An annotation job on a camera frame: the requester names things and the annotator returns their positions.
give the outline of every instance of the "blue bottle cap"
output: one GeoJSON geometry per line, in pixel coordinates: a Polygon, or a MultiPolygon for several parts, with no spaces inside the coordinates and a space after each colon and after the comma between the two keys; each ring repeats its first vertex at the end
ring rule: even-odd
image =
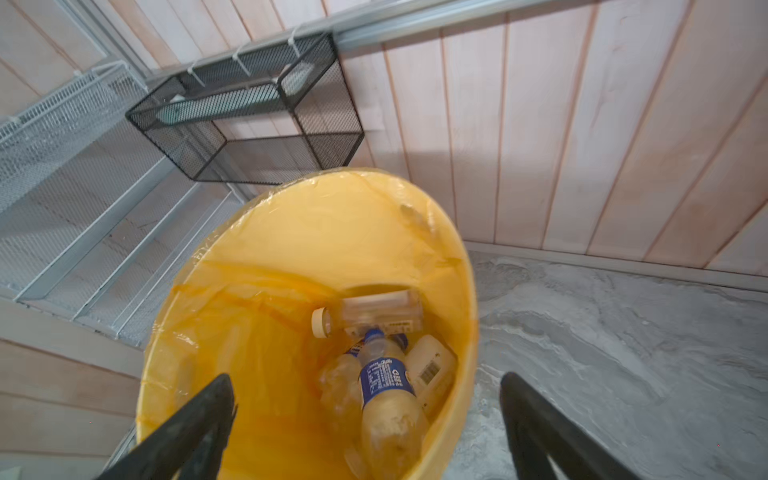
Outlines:
{"type": "Polygon", "coordinates": [[[405,333],[398,333],[396,335],[390,336],[390,338],[394,343],[400,345],[400,348],[403,352],[405,352],[405,350],[408,348],[408,337],[405,335],[405,333]]]}
{"type": "Polygon", "coordinates": [[[362,341],[364,343],[367,343],[368,340],[373,339],[373,338],[377,338],[377,337],[380,337],[380,336],[384,336],[384,332],[382,332],[379,329],[371,329],[371,330],[368,330],[366,332],[366,336],[363,338],[362,341]]]}

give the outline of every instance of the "marble floor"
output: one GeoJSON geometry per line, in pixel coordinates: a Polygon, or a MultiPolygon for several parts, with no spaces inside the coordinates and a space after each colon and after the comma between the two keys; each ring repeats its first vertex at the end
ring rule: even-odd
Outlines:
{"type": "Polygon", "coordinates": [[[471,258],[478,370],[444,479],[515,478],[508,371],[641,478],[768,478],[768,293],[471,258]]]}

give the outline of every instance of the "white bottle cap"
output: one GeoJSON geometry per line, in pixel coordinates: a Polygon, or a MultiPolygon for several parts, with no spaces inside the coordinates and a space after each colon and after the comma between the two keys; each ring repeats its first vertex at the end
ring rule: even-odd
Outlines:
{"type": "Polygon", "coordinates": [[[323,326],[323,312],[326,311],[326,307],[321,307],[312,312],[312,334],[315,338],[326,339],[326,328],[323,326]]]}

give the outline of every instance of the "yellow plastic bag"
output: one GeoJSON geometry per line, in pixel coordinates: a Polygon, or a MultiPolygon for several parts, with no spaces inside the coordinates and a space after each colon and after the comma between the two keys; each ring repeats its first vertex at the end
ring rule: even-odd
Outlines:
{"type": "Polygon", "coordinates": [[[330,170],[252,200],[176,278],[147,347],[137,408],[145,439],[222,372],[237,418],[219,478],[353,478],[323,421],[316,378],[339,354],[311,313],[372,283],[414,286],[425,327],[458,372],[406,478],[439,478],[472,399],[475,285],[450,219],[419,188],[379,170],[330,170]]]}

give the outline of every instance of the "mesh basket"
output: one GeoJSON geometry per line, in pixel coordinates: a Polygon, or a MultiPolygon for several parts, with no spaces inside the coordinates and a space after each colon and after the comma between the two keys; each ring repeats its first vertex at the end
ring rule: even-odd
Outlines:
{"type": "Polygon", "coordinates": [[[346,166],[363,133],[331,35],[168,78],[126,113],[191,180],[277,185],[346,166]],[[300,134],[228,140],[215,120],[287,111],[300,134]]]}

